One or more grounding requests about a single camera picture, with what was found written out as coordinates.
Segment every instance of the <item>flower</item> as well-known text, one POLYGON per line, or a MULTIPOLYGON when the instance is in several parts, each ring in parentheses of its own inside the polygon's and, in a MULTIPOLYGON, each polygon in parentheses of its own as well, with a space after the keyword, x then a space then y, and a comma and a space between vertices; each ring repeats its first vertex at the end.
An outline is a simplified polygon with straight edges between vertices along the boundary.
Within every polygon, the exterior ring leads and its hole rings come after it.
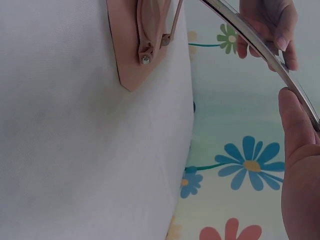
POLYGON ((201 188, 200 182, 204 177, 196 173, 197 168, 195 166, 189 166, 185 169, 181 181, 181 198, 186 199, 190 194, 196 195, 198 193, 198 189, 201 188))
POLYGON ((180 239, 180 231, 182 226, 175 223, 176 217, 173 216, 170 222, 169 230, 166 233, 165 240, 178 240, 180 239))
POLYGON ((220 30, 224 35, 217 35, 216 39, 219 42, 222 42, 220 44, 220 48, 224 49, 225 48, 225 53, 229 54, 231 52, 231 48, 233 49, 233 52, 237 52, 237 37, 238 35, 236 34, 235 30, 231 26, 221 24, 220 30))
POLYGON ((231 188, 233 190, 238 190, 241 187, 247 172, 251 184, 255 190, 261 191, 264 188, 264 183, 262 179, 273 190, 279 190, 280 185, 278 182, 282 183, 283 180, 279 177, 264 172, 283 172, 285 170, 285 163, 282 161, 276 161, 266 164, 279 153, 279 143, 270 143, 259 155, 262 146, 262 141, 259 141, 255 145, 254 137, 245 136, 242 140, 242 147, 244 153, 243 157, 238 148, 233 143, 225 145, 224 150, 232 158, 224 155, 217 155, 215 156, 215 160, 221 164, 232 165, 222 168, 218 172, 218 175, 220 177, 225 177, 238 171, 237 174, 234 176, 233 180, 231 181, 231 188))
MULTIPOLYGON (((238 227, 238 219, 230 218, 225 224, 224 240, 258 240, 262 233, 259 225, 250 225, 237 237, 238 227)), ((205 227, 200 232, 199 240, 222 240, 222 238, 215 228, 205 227)))
MULTIPOLYGON (((195 42, 197 40, 197 32, 195 31, 188 31, 187 33, 188 36, 188 42, 195 42)), ((190 57, 190 61, 193 60, 192 55, 197 53, 197 48, 195 46, 191 46, 189 45, 189 57, 190 57)))

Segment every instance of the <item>silver metal frame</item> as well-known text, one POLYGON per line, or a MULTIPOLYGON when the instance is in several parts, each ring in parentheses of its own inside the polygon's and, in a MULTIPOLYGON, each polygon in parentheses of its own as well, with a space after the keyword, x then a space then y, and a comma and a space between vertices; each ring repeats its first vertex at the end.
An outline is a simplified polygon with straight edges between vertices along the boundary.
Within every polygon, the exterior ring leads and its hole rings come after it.
POLYGON ((280 75, 288 88, 295 93, 315 131, 320 132, 320 120, 299 82, 290 75, 285 63, 267 47, 255 29, 224 0, 200 0, 225 22, 227 22, 273 69, 280 75))

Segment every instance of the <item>fingernail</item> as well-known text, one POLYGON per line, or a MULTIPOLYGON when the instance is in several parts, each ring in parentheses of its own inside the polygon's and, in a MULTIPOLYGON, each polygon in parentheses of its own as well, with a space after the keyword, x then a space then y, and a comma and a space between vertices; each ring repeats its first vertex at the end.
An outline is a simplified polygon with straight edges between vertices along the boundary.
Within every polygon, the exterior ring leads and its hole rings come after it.
POLYGON ((278 38, 277 44, 278 44, 278 46, 279 46, 279 48, 280 48, 281 51, 283 51, 283 52, 286 51, 286 49, 287 49, 287 47, 288 47, 288 43, 287 43, 287 41, 284 39, 283 36, 280 36, 280 37, 278 38))

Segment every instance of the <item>blue flower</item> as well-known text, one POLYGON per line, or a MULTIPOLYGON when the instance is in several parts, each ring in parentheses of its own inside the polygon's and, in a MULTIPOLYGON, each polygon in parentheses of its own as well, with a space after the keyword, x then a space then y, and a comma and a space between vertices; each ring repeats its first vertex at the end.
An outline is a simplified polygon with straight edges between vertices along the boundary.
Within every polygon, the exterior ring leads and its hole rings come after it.
POLYGON ((196 173, 197 168, 195 166, 189 166, 185 169, 181 181, 181 198, 186 199, 190 194, 196 195, 198 193, 198 189, 201 188, 200 182, 204 177, 196 173))
POLYGON ((232 165, 222 168, 218 172, 218 175, 220 177, 225 177, 237 172, 231 181, 231 188, 233 190, 238 190, 241 187, 247 172, 251 184, 255 190, 261 191, 264 188, 264 183, 262 180, 264 180, 273 190, 279 190, 279 183, 282 183, 283 180, 279 177, 264 172, 283 172, 285 170, 285 163, 282 161, 276 161, 267 164, 267 162, 272 160, 279 153, 279 143, 270 143, 261 152, 262 146, 262 141, 259 141, 257 144, 255 144, 254 137, 245 136, 242 140, 244 153, 244 156, 242 156, 234 144, 228 143, 224 146, 224 150, 231 157, 217 155, 215 156, 215 160, 221 164, 232 165))

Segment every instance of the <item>hand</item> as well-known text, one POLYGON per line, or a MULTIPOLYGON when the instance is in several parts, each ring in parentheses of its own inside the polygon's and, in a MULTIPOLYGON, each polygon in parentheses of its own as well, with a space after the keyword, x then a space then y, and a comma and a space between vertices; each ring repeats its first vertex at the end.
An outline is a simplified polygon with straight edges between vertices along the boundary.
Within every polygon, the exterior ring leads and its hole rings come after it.
MULTIPOLYGON (((283 51, 290 70, 298 70, 294 41, 298 14, 292 0, 240 0, 240 15, 268 42, 273 53, 278 55, 279 50, 283 51)), ((238 37, 237 52, 241 59, 247 56, 247 48, 248 44, 238 37)), ((259 57, 251 47, 249 51, 259 57)))
POLYGON ((281 210, 290 240, 320 239, 320 138, 296 95, 279 93, 285 172, 281 210))

